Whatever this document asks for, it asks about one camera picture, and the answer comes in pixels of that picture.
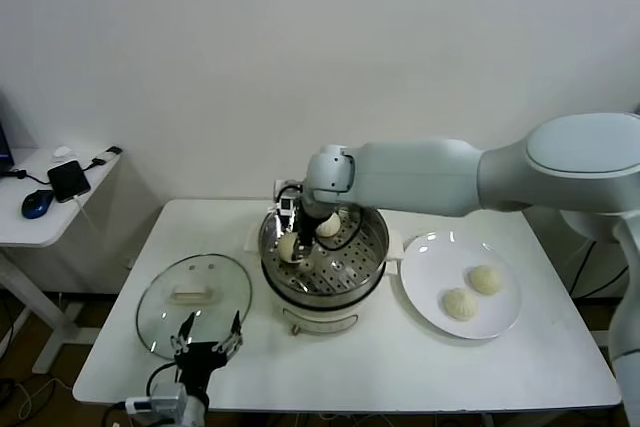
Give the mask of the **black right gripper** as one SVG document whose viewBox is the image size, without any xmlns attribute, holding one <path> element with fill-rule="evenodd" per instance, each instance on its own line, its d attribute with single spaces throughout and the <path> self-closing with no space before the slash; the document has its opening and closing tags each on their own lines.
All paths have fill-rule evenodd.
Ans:
<svg viewBox="0 0 640 427">
<path fill-rule="evenodd" d="M 321 220 L 308 214 L 300 202 L 296 212 L 296 232 L 298 234 L 298 253 L 310 254 L 314 244 L 314 236 Z"/>
</svg>

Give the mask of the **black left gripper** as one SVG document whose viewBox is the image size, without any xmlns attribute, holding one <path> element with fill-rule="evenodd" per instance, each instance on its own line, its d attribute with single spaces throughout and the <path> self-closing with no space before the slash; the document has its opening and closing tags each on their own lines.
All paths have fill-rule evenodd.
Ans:
<svg viewBox="0 0 640 427">
<path fill-rule="evenodd" d="M 240 311 L 235 313 L 229 335 L 221 342 L 191 343 L 190 332 L 196 313 L 191 312 L 170 337 L 178 381 L 186 388 L 207 388 L 212 373 L 226 365 L 226 355 L 235 355 L 243 344 Z"/>
</svg>

